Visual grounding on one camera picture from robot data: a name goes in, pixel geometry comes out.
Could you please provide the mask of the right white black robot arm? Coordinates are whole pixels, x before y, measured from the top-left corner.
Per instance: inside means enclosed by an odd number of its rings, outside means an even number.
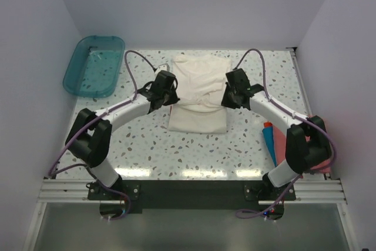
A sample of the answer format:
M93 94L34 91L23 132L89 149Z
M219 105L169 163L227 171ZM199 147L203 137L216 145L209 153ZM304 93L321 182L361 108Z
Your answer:
M277 102L265 87L251 85L242 69L226 73L226 79L222 106L258 113L286 137L285 159L263 176L256 190L259 199L269 197L331 157L325 123L319 116L308 117Z

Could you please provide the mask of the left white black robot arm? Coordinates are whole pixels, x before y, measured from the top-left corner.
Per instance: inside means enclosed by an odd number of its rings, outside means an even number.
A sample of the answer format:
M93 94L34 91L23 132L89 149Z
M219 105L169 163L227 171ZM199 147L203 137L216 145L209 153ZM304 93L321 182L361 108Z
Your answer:
M86 170L110 197L126 200L122 177L108 160L112 133L128 122L148 115L163 106L177 103L177 78L161 70L153 81L135 92L135 96L100 111L82 109L68 134L65 146L83 161Z

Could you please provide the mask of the white t shirt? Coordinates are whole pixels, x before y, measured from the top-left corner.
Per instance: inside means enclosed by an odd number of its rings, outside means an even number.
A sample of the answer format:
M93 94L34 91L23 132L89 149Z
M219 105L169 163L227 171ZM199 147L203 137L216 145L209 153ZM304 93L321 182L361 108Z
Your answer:
M214 55L173 58L178 103L171 106L168 130L188 133L227 131L227 110L221 106L231 60Z

